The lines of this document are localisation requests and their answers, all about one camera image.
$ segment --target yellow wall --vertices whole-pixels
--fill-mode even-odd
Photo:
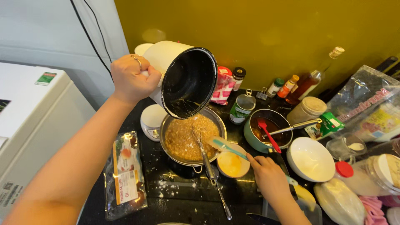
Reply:
[[[342,82],[363,65],[400,52],[399,0],[115,0],[130,52],[160,40],[205,47],[221,66],[241,66],[242,88],[316,68],[346,51],[316,88]]]

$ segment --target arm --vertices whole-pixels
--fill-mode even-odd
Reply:
[[[292,194],[285,173],[271,159],[263,156],[253,158],[246,154],[254,169],[256,183],[262,196],[272,206],[282,225],[311,225]]]
[[[114,61],[115,92],[96,114],[41,168],[4,224],[76,224],[79,212],[110,155],[127,115],[157,86],[161,74],[136,55]]]

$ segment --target white wall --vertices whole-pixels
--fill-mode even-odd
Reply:
[[[111,59],[129,54],[114,1],[86,1],[96,13]],[[74,2],[109,66],[92,12],[83,0]],[[0,60],[65,70],[96,110],[114,91],[69,0],[1,0]]]

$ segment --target hand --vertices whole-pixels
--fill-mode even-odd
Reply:
[[[140,60],[141,70],[139,62],[132,55]],[[144,70],[148,70],[149,77],[140,74]],[[111,75],[115,86],[112,96],[132,106],[148,97],[161,79],[161,73],[155,70],[149,61],[137,54],[125,55],[113,61]]]
[[[253,158],[249,153],[246,156],[253,167],[256,183],[262,196],[273,208],[294,200],[285,173],[270,157]]]

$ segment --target power cord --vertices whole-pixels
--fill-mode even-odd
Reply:
[[[103,32],[101,32],[99,22],[97,21],[97,16],[96,16],[96,14],[94,13],[93,9],[92,9],[92,8],[90,7],[90,5],[88,4],[88,2],[87,2],[86,0],[83,0],[83,1],[86,3],[86,5],[87,5],[87,6],[89,7],[89,9],[92,11],[92,13],[93,13],[93,15],[94,15],[94,18],[96,19],[97,27],[99,28],[99,31],[100,31],[100,34],[101,34],[101,38],[103,39],[104,48],[106,49],[106,53],[107,53],[107,55],[108,55],[108,59],[110,60],[110,63],[112,63],[110,54],[109,54],[108,51],[107,51],[106,41],[104,41]]]
[[[80,15],[79,15],[79,13],[78,13],[78,11],[77,11],[77,9],[76,9],[76,6],[75,6],[75,4],[74,4],[74,1],[73,1],[73,0],[70,0],[70,1],[71,1],[71,4],[72,4],[72,7],[74,8],[75,14],[76,14],[76,16],[78,17],[78,20],[79,20],[79,22],[80,22],[80,25],[82,26],[83,30],[85,31],[85,34],[86,34],[86,36],[88,37],[89,42],[90,42],[90,44],[91,44],[92,47],[93,47],[93,50],[95,51],[97,57],[98,57],[98,58],[100,59],[100,61],[102,62],[103,66],[104,66],[104,67],[107,69],[107,71],[109,72],[110,77],[111,77],[111,80],[114,82],[114,80],[112,79],[112,76],[111,76],[111,71],[108,69],[108,67],[107,67],[106,64],[104,63],[103,59],[100,57],[99,53],[97,52],[97,49],[96,49],[96,47],[94,46],[94,44],[93,44],[93,42],[92,42],[92,39],[90,38],[90,36],[89,36],[89,34],[88,34],[88,31],[86,30],[85,25],[84,25],[83,22],[82,22],[82,19],[80,18]]]

